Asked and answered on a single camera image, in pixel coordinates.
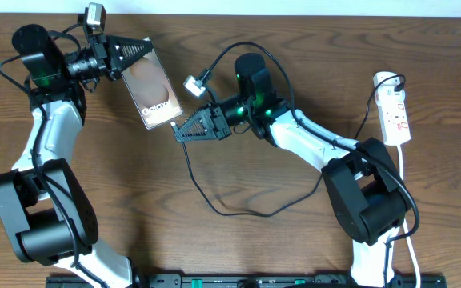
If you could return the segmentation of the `Galaxy S25 Ultra smartphone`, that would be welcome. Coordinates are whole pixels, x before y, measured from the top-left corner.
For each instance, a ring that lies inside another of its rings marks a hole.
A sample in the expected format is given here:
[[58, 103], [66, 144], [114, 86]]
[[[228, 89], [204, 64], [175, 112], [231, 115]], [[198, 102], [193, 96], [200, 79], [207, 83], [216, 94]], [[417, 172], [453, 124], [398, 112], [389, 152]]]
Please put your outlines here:
[[152, 45], [145, 54], [122, 72], [122, 78], [148, 130], [171, 122], [183, 110], [170, 83], [161, 60], [150, 38], [144, 42]]

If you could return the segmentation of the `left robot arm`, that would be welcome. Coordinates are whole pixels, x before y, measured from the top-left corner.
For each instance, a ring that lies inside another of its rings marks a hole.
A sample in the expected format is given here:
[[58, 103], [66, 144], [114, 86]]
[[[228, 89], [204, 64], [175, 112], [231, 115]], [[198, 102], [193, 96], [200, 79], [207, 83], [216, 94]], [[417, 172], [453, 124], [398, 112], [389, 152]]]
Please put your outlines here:
[[94, 208], [70, 162], [85, 122], [86, 93], [101, 78], [120, 79], [152, 46], [140, 43], [125, 53], [126, 39], [105, 35], [102, 23], [82, 28], [87, 47], [68, 54], [56, 43], [71, 39], [68, 30], [29, 24], [12, 37], [29, 72], [19, 88], [28, 96], [34, 124], [20, 158], [0, 174], [0, 219], [22, 262], [69, 270], [93, 287], [147, 287], [149, 279], [134, 263], [99, 237]]

